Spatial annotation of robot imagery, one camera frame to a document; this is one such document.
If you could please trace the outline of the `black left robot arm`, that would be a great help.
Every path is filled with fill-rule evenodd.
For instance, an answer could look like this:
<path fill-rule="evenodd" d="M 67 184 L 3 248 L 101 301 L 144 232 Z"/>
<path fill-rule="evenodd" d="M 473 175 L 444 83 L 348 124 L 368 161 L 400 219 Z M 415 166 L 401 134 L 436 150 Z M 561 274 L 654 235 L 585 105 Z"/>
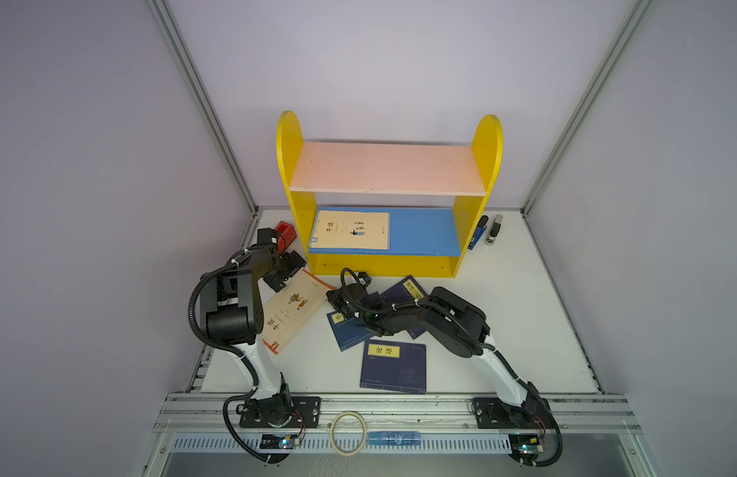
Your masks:
<path fill-rule="evenodd" d="M 279 250 L 281 234 L 257 231 L 257 242 L 234 254 L 221 268 L 204 273 L 188 304 L 193 335 L 203 344 L 234 358 L 251 381 L 241 399 L 253 419 L 284 427 L 295 411 L 283 374 L 264 344 L 264 306 L 259 281 L 273 280 L 280 291 L 293 272 Z"/>

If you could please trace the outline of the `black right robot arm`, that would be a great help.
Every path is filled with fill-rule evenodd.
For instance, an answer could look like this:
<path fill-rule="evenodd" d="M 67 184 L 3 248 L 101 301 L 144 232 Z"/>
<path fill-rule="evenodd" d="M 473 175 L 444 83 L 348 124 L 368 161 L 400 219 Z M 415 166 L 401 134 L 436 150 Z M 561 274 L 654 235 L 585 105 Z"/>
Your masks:
<path fill-rule="evenodd" d="M 497 395 L 497 415 L 514 427 L 543 423 L 557 429 L 550 405 L 532 383 L 519 377 L 495 347 L 485 313 L 449 289 L 437 286 L 420 299 L 378 304 L 359 281 L 327 293 L 327 301 L 346 318 L 354 318 L 378 337 L 421 328 L 450 353 L 472 359 Z"/>

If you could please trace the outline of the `red-edged beige reading book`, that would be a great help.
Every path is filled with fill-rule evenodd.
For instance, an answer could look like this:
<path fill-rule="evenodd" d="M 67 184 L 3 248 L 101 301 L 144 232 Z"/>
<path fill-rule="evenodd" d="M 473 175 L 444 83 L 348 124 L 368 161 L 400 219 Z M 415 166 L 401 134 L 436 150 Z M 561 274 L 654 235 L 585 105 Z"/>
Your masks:
<path fill-rule="evenodd" d="M 327 293 L 333 289 L 308 270 L 298 271 L 264 304 L 262 339 L 266 347 L 278 355 L 326 303 Z"/>

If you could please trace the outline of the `blue-edged beige reading book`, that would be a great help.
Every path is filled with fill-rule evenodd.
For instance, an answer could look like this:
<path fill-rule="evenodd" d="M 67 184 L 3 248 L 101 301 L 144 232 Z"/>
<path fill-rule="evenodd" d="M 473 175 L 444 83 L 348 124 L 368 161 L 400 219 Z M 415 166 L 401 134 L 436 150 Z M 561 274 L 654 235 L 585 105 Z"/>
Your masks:
<path fill-rule="evenodd" d="M 321 250 L 388 250 L 389 219 L 388 213 L 320 210 L 310 247 Z"/>

